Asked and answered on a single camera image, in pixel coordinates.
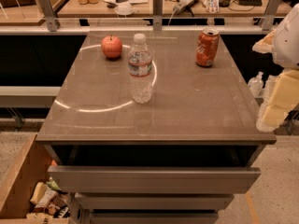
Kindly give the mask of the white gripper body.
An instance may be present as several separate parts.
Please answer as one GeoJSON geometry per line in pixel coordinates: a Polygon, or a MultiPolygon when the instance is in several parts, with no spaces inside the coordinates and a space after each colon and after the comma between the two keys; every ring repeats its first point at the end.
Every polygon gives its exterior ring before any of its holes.
{"type": "Polygon", "coordinates": [[[264,100],[268,105],[291,111],[299,104],[299,70],[285,69],[275,78],[274,89],[264,100]]]}

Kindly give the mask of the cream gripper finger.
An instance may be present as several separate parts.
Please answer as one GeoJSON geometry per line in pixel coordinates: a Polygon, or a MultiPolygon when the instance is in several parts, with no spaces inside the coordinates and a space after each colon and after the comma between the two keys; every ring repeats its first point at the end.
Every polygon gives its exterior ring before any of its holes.
{"type": "Polygon", "coordinates": [[[256,128],[261,132],[273,132],[287,118],[288,112],[269,105],[261,105],[256,128]]]}
{"type": "Polygon", "coordinates": [[[271,53],[274,34],[275,34],[275,30],[271,31],[264,38],[256,42],[253,45],[252,50],[262,54],[271,53]]]}

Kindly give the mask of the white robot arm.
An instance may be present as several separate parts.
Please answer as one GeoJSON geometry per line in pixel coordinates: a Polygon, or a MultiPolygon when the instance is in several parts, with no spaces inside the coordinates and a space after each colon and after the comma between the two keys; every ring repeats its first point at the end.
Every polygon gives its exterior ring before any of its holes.
{"type": "Polygon", "coordinates": [[[283,68],[277,77],[266,81],[256,121],[259,131],[272,132],[299,104],[299,4],[252,49],[271,53],[273,63],[283,68]]]}

